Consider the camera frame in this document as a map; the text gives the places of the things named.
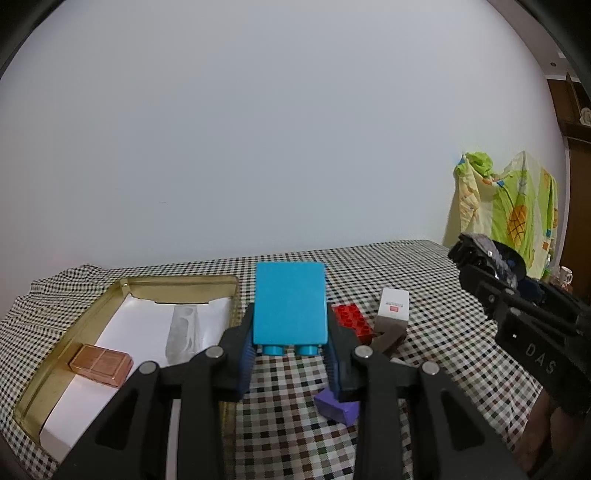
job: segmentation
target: blue square on cloth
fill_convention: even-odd
[[[324,264],[260,262],[256,265],[253,340],[264,355],[317,355],[328,341]]]

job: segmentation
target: yellow tray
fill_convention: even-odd
[[[47,417],[74,378],[68,363],[83,343],[94,345],[125,297],[156,303],[207,303],[232,299],[230,326],[240,324],[240,285],[231,275],[184,275],[176,277],[129,277],[114,282],[76,320],[39,366],[14,409],[14,420],[39,446],[39,435]],[[236,406],[220,405],[227,459],[232,459]]]

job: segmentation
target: red toy block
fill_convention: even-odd
[[[357,305],[338,305],[333,307],[333,310],[341,326],[355,330],[355,334],[362,344],[369,345],[371,343],[374,331],[363,318]]]

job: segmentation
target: checkered tablecloth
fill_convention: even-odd
[[[398,241],[249,258],[103,270],[83,265],[33,282],[0,322],[0,429],[36,478],[57,464],[12,420],[35,369],[76,319],[115,280],[144,275],[232,274],[241,282],[242,308],[254,299],[258,261],[326,264],[328,301],[355,303],[371,322],[383,287],[410,292],[408,338],[397,356],[411,364],[434,360],[477,405],[509,447],[519,438],[540,385],[494,344],[496,326],[461,290],[447,249],[429,241]],[[236,477],[351,478],[356,428],[316,413],[313,396],[326,384],[319,357],[259,357],[250,393],[236,414]],[[411,478],[405,405],[402,439],[405,477]]]

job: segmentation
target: small cardboard box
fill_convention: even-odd
[[[379,301],[374,331],[382,335],[373,339],[371,347],[382,353],[396,349],[406,338],[409,294],[406,290],[384,288]]]

